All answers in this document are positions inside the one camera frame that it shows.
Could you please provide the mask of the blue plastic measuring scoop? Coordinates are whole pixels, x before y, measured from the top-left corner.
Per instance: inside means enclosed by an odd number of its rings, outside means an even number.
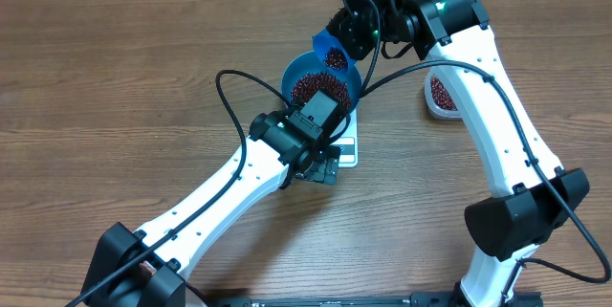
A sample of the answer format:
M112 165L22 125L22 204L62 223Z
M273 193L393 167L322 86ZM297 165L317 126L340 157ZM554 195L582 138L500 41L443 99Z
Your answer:
M323 29L312 38L313 50L317 59L326 67L326 56L330 51L340 52L344 56L345 66L337 69L341 75L346 75L356 64L356 60L350 57L346 50L342 47L339 40L331 35L328 30Z

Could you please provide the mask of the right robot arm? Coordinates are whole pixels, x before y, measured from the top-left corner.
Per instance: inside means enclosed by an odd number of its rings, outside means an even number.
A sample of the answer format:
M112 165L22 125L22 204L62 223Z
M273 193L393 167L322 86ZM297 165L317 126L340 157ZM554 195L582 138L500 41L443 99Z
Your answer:
M537 306L514 291L552 232L575 218L589 190L540 138L513 88L481 0L342 0L325 29L349 63L404 42L447 89L481 157L491 195L464 217L475 252L447 306Z

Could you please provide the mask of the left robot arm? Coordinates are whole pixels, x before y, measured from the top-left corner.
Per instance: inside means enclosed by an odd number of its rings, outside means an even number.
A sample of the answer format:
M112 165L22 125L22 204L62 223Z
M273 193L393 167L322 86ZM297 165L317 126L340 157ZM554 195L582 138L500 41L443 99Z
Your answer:
M99 239L74 305L201 306L187 282L211 245L252 205L295 178L332 185L349 118L297 108L257 116L232 157L182 202Z

